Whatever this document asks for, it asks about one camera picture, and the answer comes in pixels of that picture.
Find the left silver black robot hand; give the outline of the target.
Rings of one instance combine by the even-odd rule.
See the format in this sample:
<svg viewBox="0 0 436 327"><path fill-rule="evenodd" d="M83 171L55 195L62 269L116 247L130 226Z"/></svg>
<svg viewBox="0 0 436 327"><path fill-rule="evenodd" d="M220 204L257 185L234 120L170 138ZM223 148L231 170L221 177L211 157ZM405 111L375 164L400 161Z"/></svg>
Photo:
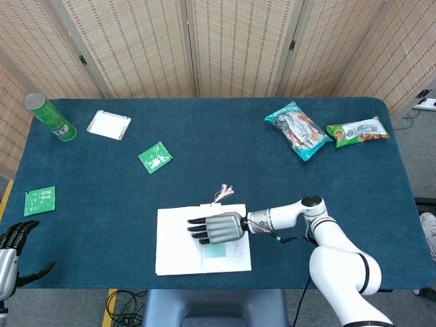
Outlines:
<svg viewBox="0 0 436 327"><path fill-rule="evenodd" d="M42 270L23 277L18 271L27 237L39 224L36 220L18 222L1 234L1 302L10 299L17 288L46 276L55 265L49 262Z"/></svg>

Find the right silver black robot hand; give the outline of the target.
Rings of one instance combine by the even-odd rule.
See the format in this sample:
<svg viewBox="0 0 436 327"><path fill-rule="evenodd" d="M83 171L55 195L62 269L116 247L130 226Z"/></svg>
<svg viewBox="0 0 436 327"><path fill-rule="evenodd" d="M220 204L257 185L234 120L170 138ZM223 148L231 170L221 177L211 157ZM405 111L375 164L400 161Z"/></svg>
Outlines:
<svg viewBox="0 0 436 327"><path fill-rule="evenodd" d="M243 217L238 213L222 213L189 219L187 231L201 245L216 245L240 240L245 235L242 221Z"/></svg>

